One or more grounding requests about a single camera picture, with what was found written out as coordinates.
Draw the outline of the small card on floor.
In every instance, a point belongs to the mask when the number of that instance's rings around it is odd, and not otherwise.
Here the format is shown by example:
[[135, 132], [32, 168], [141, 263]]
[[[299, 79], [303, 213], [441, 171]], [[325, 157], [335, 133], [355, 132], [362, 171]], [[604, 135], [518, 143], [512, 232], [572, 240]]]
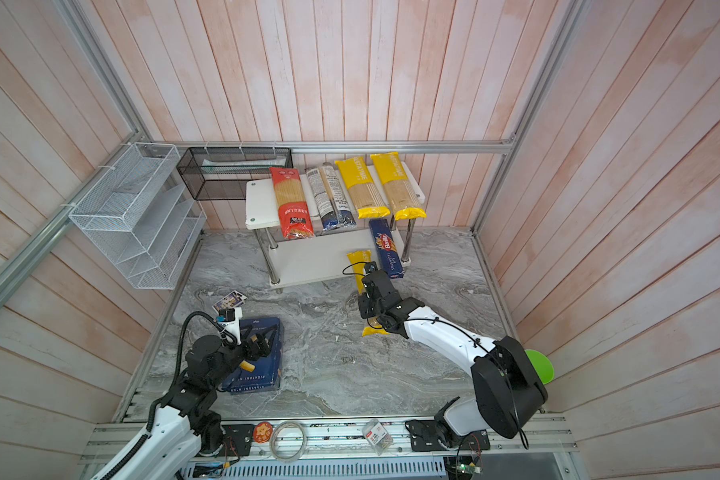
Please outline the small card on floor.
[[244, 304], [247, 296], [237, 290], [233, 290], [213, 304], [213, 308], [220, 312], [222, 310], [238, 308]]

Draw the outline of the clear blue spaghetti bag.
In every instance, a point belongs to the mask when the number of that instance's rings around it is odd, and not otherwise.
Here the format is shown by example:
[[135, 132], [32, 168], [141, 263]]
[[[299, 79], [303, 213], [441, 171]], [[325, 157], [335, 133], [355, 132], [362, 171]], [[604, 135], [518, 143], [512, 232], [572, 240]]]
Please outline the clear blue spaghetti bag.
[[356, 221], [342, 190], [337, 170], [330, 165], [321, 165], [308, 170], [306, 177], [312, 189], [322, 229], [334, 231], [355, 228]]

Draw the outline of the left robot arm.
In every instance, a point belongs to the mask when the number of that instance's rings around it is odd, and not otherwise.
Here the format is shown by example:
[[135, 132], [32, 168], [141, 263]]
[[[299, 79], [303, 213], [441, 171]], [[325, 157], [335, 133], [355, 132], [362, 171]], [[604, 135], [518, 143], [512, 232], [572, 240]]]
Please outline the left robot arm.
[[217, 335], [194, 342], [187, 366], [168, 391], [150, 406], [139, 433], [98, 473], [96, 479], [180, 479], [196, 456], [215, 456], [224, 448], [221, 416], [212, 410], [219, 389], [234, 371], [251, 370], [269, 356], [279, 336], [272, 326], [240, 343]]

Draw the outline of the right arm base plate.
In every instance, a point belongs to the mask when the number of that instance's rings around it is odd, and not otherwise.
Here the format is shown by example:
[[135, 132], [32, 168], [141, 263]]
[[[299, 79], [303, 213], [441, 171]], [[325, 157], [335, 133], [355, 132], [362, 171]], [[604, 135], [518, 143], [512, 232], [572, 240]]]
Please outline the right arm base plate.
[[470, 449], [475, 452], [491, 448], [486, 431], [457, 435], [437, 420], [412, 419], [404, 422], [414, 452], [435, 452], [452, 449]]

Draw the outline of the blue Barilla rigatoni box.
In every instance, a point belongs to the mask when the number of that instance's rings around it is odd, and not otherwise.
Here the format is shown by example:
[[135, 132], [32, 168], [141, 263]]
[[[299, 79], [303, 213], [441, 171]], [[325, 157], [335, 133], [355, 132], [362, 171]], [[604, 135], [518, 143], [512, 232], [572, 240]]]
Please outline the blue Barilla rigatoni box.
[[238, 367], [221, 384], [221, 390], [230, 394], [266, 392], [277, 390], [280, 385], [283, 326], [279, 318], [242, 319], [241, 334], [248, 338], [256, 334], [269, 341], [271, 351], [251, 361], [252, 372]]

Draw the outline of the white two-tier shelf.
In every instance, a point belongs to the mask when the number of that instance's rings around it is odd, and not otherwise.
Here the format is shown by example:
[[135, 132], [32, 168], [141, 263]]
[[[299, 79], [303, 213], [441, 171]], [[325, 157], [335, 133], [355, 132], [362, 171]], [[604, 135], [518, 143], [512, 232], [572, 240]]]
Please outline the white two-tier shelf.
[[369, 250], [377, 258], [369, 228], [339, 230], [312, 238], [278, 241], [281, 233], [272, 180], [246, 184], [246, 228], [252, 231], [263, 253], [270, 286], [275, 289], [342, 277], [347, 254]]

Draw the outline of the green round object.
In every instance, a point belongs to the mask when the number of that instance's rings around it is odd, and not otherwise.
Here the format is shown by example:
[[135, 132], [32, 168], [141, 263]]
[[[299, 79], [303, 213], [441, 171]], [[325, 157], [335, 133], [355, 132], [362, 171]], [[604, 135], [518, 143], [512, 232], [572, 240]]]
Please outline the green round object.
[[555, 368], [551, 360], [546, 355], [537, 350], [526, 349], [525, 353], [541, 382], [544, 385], [552, 382], [555, 378]]

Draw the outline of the red round sticker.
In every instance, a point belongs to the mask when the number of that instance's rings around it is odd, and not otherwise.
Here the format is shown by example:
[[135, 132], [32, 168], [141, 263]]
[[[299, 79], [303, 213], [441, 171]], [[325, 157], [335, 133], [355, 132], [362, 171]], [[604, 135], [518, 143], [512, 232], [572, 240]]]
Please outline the red round sticker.
[[262, 421], [253, 429], [253, 440], [257, 444], [269, 443], [274, 433], [274, 427], [270, 422]]

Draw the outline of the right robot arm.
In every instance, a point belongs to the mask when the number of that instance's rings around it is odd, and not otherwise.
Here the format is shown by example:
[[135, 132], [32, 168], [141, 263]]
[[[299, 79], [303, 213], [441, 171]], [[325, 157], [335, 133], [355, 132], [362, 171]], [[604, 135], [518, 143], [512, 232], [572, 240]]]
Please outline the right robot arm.
[[424, 302], [402, 297], [383, 270], [368, 270], [361, 282], [358, 307], [363, 319], [374, 318], [387, 333], [431, 348], [471, 378], [474, 393], [449, 401], [426, 424], [422, 437], [447, 448], [483, 430], [527, 440], [523, 428], [546, 403], [548, 392], [518, 340], [480, 336]]

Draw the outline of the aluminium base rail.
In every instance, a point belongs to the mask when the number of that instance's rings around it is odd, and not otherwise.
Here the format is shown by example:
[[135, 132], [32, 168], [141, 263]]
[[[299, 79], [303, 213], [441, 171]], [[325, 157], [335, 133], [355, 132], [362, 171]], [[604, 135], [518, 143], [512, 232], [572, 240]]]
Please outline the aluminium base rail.
[[[523, 427], [528, 448], [518, 436], [507, 439], [490, 429], [485, 430], [490, 440], [491, 448], [487, 451], [475, 452], [470, 449], [452, 449], [435, 452], [414, 452], [411, 449], [410, 438], [404, 427], [404, 422], [412, 419], [428, 420], [420, 417], [391, 416], [379, 417], [379, 420], [391, 434], [394, 443], [383, 454], [377, 455], [362, 434], [362, 427], [371, 420], [371, 417], [325, 417], [301, 418], [295, 420], [271, 419], [273, 427], [289, 421], [296, 422], [302, 427], [285, 427], [275, 440], [276, 452], [282, 457], [292, 456], [300, 451], [306, 439], [304, 451], [297, 460], [335, 459], [335, 458], [376, 458], [381, 457], [412, 457], [414, 455], [449, 455], [458, 453], [479, 454], [487, 459], [488, 454], [501, 453], [552, 453], [577, 452], [578, 444], [574, 440], [571, 429], [562, 414], [536, 414]], [[261, 420], [228, 421], [229, 424], [253, 424], [254, 427]], [[87, 445], [78, 461], [79, 465], [104, 465], [115, 454], [127, 445], [141, 429], [141, 424], [116, 423], [100, 424], [91, 434]], [[242, 460], [265, 461], [276, 460], [271, 453], [269, 443], [257, 444], [252, 442], [250, 455], [241, 457]], [[232, 456], [197, 457], [193, 460], [233, 460]]]

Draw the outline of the small clear plastic box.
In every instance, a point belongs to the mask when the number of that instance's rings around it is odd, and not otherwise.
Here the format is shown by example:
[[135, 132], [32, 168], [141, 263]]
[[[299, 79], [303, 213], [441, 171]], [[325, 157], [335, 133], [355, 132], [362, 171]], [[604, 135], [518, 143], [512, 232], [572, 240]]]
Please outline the small clear plastic box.
[[362, 427], [362, 434], [377, 455], [383, 454], [394, 443], [391, 434], [378, 419], [369, 420]]

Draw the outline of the yellow Pastatime spaghetti bag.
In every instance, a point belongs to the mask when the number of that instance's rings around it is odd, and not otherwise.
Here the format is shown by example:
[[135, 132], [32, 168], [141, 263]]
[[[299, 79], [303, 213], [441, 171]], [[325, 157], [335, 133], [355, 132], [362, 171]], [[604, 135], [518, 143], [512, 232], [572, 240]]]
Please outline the yellow Pastatime spaghetti bag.
[[397, 152], [371, 154], [392, 214], [397, 221], [426, 218], [427, 213], [412, 188]]
[[335, 165], [360, 219], [384, 218], [391, 214], [370, 175], [364, 157], [336, 160]]
[[[365, 287], [362, 282], [362, 278], [366, 275], [365, 269], [372, 263], [372, 256], [370, 250], [358, 250], [347, 254], [350, 265], [346, 267], [342, 273], [349, 275], [348, 270], [351, 270], [351, 275], [356, 281], [358, 296], [362, 296], [365, 293]], [[378, 320], [373, 317], [367, 320], [367, 325], [362, 331], [362, 336], [367, 337], [371, 335], [388, 335], [388, 332], [383, 329]]]

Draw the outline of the blue Barilla spaghetti box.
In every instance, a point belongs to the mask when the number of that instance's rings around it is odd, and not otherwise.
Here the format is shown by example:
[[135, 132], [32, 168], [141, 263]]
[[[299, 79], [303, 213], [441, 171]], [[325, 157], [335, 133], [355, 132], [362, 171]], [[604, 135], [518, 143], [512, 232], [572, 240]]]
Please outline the blue Barilla spaghetti box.
[[397, 247], [385, 219], [372, 219], [368, 222], [373, 241], [376, 247], [380, 268], [391, 279], [403, 278], [404, 267], [397, 252]]

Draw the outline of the red spaghetti bag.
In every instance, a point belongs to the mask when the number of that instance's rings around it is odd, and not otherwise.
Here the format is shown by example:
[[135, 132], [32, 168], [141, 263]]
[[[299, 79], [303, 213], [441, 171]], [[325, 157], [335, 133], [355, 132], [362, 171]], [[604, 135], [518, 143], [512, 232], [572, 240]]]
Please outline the red spaghetti bag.
[[314, 229], [298, 170], [271, 167], [270, 174], [282, 235], [287, 240], [312, 238]]

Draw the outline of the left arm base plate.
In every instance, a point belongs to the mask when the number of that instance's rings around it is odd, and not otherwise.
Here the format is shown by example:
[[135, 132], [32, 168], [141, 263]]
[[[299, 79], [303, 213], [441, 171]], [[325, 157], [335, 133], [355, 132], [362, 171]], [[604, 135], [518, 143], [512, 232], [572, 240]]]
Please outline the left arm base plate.
[[253, 442], [253, 424], [214, 424], [201, 435], [200, 456], [247, 457]]

